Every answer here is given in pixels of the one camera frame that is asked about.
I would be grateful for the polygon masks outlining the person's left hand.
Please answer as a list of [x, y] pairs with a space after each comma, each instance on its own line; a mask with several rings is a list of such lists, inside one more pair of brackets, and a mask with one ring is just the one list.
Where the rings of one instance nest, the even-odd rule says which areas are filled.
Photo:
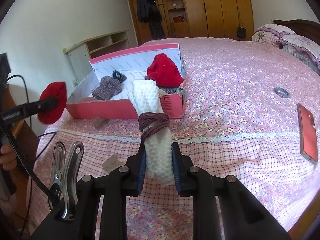
[[9, 143], [1, 147], [0, 164], [6, 171], [14, 170], [17, 165], [16, 153]]

